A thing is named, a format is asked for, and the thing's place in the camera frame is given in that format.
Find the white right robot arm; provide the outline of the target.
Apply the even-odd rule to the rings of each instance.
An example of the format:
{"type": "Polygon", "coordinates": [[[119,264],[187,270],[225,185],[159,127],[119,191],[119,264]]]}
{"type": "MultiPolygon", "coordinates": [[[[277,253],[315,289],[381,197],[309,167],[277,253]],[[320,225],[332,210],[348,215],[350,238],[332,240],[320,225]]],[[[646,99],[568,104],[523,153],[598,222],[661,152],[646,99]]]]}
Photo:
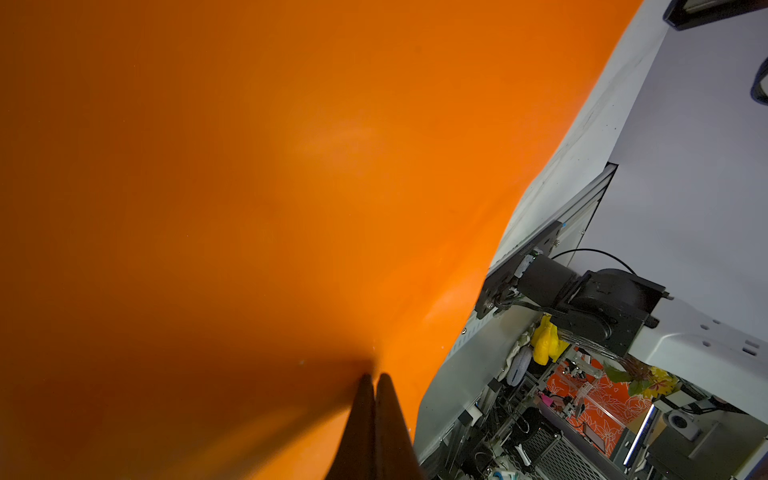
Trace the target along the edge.
{"type": "Polygon", "coordinates": [[[767,344],[619,269],[579,275],[525,260],[516,289],[580,343],[663,369],[760,421],[767,419],[767,344]]]}

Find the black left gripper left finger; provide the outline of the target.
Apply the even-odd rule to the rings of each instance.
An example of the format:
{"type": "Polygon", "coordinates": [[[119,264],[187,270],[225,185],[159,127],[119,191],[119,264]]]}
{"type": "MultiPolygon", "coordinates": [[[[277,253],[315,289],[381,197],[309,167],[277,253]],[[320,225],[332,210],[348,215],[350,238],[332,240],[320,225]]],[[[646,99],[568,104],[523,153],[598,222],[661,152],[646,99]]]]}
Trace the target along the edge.
{"type": "Polygon", "coordinates": [[[375,475],[375,392],[372,377],[364,374],[352,402],[327,480],[373,479],[375,475]]]}

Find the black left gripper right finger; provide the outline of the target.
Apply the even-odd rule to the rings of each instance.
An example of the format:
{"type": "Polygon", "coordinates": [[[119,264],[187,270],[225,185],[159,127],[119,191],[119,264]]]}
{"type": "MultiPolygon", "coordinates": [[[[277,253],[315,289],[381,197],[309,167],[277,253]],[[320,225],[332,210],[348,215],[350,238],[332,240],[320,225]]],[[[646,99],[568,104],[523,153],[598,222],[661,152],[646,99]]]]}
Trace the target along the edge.
{"type": "Polygon", "coordinates": [[[376,386],[375,479],[425,478],[411,442],[393,380],[383,373],[376,386]]]}

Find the aluminium front rail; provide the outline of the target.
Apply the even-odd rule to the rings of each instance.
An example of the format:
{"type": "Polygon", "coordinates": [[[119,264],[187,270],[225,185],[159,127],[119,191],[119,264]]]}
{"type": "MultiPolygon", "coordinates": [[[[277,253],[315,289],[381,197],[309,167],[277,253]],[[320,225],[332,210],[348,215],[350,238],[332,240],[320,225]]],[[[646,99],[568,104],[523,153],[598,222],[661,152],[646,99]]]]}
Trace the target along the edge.
{"type": "Polygon", "coordinates": [[[491,269],[469,320],[421,401],[414,440],[421,463],[441,448],[461,417],[472,418],[476,403],[486,395],[491,380],[501,375],[513,344],[534,319],[534,312],[524,307],[509,311],[497,307],[505,294],[512,293],[516,269],[530,252],[577,248],[616,170],[615,164],[608,164],[491,269]]]}

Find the orange wrapping paper sheet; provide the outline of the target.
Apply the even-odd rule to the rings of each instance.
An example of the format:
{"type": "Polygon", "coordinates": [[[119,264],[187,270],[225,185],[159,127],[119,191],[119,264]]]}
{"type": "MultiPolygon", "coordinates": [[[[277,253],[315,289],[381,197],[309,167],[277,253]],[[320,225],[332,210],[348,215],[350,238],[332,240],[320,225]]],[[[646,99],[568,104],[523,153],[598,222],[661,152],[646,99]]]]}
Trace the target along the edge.
{"type": "Polygon", "coordinates": [[[5,1],[1,475],[320,479],[415,431],[636,1],[5,1]]]}

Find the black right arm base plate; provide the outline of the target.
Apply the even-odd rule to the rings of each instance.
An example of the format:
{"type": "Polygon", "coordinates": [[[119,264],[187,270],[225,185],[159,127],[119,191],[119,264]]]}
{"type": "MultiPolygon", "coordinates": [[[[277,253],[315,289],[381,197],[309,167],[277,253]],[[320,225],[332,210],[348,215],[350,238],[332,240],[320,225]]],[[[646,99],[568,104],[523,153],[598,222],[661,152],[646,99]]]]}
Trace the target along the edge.
{"type": "Polygon", "coordinates": [[[474,313],[478,320],[497,309],[511,289],[516,285],[518,270],[527,257],[535,257],[539,254],[547,256],[554,248],[563,223],[552,220],[542,227],[536,234],[524,241],[507,255],[501,263],[494,267],[486,277],[481,288],[480,295],[474,307],[474,313]]]}

